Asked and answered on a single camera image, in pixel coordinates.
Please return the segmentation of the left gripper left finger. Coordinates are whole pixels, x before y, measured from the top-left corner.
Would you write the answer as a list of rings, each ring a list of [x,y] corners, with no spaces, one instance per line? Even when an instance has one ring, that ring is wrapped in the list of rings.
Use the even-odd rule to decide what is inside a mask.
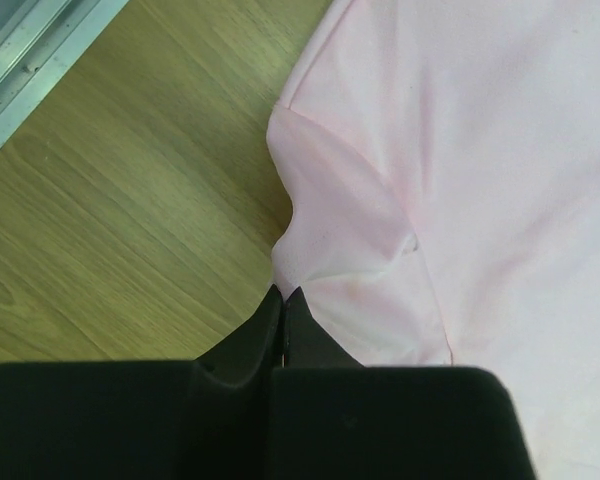
[[[219,388],[244,388],[271,368],[277,348],[283,298],[271,286],[255,312],[195,361],[196,377]]]

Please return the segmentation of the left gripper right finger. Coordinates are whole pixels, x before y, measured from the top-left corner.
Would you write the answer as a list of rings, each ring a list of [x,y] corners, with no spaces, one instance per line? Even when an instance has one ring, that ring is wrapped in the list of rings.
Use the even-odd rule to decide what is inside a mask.
[[[297,288],[285,302],[283,365],[286,368],[362,367],[313,318],[301,288]]]

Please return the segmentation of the pink t shirt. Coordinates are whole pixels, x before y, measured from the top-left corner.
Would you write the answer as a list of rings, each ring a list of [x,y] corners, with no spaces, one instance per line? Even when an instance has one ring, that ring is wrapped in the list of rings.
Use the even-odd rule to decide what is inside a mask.
[[[335,1],[267,144],[284,295],[366,365],[468,365],[600,479],[600,1]]]

